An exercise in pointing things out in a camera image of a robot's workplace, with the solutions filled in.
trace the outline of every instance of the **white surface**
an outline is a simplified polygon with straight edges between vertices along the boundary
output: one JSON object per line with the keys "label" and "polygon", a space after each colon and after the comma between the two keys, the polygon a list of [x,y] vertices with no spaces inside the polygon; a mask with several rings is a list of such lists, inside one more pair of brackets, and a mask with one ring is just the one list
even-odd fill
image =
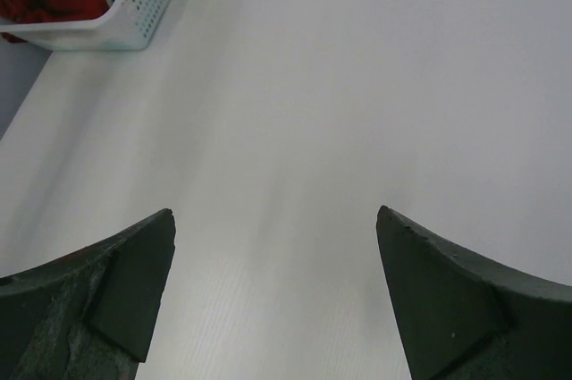
{"label": "white surface", "polygon": [[570,27],[571,0],[173,0],[143,53],[50,58],[0,141],[0,274],[171,207],[138,380],[407,379],[381,204],[572,283]]}

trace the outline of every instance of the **basket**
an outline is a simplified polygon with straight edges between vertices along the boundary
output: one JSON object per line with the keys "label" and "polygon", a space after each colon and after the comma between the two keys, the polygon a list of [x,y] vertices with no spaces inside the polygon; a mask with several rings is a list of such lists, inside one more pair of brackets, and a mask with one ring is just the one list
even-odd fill
{"label": "basket", "polygon": [[95,20],[0,23],[0,32],[53,51],[143,49],[168,3],[169,0],[114,0],[109,10]]}

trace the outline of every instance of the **gray wall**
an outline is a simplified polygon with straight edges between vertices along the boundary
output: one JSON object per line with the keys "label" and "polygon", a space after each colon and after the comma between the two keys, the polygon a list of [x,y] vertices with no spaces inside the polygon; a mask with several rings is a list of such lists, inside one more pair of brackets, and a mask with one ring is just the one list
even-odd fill
{"label": "gray wall", "polygon": [[37,46],[0,41],[0,139],[48,57]]}

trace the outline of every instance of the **black object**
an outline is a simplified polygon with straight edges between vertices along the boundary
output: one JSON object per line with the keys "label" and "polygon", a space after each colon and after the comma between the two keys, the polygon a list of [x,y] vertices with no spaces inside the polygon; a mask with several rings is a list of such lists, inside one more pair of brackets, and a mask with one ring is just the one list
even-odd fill
{"label": "black object", "polygon": [[174,235],[171,210],[161,210],[0,279],[0,379],[133,379],[151,343]]}
{"label": "black object", "polygon": [[572,379],[572,287],[482,257],[388,207],[377,239],[413,380]]}

